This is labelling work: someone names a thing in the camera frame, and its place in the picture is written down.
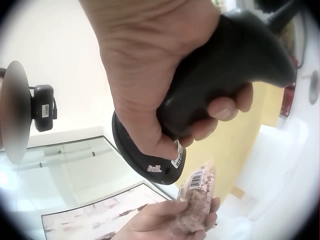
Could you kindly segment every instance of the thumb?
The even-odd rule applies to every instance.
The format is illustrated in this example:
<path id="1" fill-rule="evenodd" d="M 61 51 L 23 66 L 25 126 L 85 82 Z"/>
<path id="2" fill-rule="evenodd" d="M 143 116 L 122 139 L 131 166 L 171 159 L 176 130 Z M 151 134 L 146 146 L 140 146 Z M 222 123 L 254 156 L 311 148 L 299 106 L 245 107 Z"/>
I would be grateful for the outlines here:
<path id="1" fill-rule="evenodd" d="M 188 207 L 188 202 L 167 200 L 160 203 L 147 205 L 143 211 L 151 216 L 176 215 Z"/>
<path id="2" fill-rule="evenodd" d="M 169 160 L 178 157 L 175 144 L 162 133 L 155 111 L 129 110 L 126 114 L 116 113 L 140 152 Z"/>

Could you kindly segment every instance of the plastic wrap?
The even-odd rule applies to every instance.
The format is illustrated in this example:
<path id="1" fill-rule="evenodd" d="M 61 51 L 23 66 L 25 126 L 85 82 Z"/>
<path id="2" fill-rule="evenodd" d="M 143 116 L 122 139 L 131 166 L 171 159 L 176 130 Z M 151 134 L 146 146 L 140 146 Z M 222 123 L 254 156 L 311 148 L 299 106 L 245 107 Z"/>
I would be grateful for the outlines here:
<path id="1" fill-rule="evenodd" d="M 178 201 L 187 201 L 188 208 L 177 216 L 175 232 L 205 229 L 215 188 L 215 167 L 207 163 L 194 171 L 181 186 Z"/>

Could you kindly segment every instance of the barcode label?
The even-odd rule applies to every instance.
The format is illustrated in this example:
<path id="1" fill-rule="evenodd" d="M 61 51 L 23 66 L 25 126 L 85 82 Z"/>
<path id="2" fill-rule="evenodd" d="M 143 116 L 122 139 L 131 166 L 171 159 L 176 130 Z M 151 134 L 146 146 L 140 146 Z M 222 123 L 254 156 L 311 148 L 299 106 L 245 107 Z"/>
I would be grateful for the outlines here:
<path id="1" fill-rule="evenodd" d="M 177 140 L 178 142 L 178 158 L 174 161 L 171 161 L 171 164 L 175 167 L 178 168 L 180 166 L 181 163 L 181 159 L 182 159 L 182 155 L 183 155 L 183 147 L 181 146 L 179 140 Z"/>
<path id="2" fill-rule="evenodd" d="M 49 104 L 42 105 L 42 118 L 49 117 Z"/>
<path id="3" fill-rule="evenodd" d="M 200 189 L 203 180 L 204 170 L 196 171 L 193 174 L 189 189 Z"/>

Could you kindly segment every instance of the yellow surface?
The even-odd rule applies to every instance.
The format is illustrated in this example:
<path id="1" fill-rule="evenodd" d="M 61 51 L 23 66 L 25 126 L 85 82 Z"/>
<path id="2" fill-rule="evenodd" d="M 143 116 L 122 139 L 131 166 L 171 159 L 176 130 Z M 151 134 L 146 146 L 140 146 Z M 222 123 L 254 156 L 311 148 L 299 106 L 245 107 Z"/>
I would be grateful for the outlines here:
<path id="1" fill-rule="evenodd" d="M 178 187 L 192 171 L 214 160 L 217 168 L 215 196 L 223 201 L 230 193 L 261 124 L 274 126 L 279 118 L 283 89 L 256 82 L 253 91 L 253 103 L 248 113 L 239 112 L 235 119 L 219 122 L 211 136 L 195 141 L 187 148 L 185 167 L 176 182 Z"/>

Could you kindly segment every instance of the white wall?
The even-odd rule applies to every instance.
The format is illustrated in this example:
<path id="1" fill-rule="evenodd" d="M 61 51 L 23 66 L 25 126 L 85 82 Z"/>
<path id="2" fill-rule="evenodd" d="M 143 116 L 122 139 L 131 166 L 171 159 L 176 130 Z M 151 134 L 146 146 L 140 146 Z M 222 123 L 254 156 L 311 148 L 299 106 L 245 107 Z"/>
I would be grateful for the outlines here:
<path id="1" fill-rule="evenodd" d="M 41 135 L 102 126 L 113 102 L 95 34 L 77 0 L 32 0 L 17 6 L 0 38 L 0 67 L 19 61 L 30 86 L 50 84 L 58 107 Z"/>

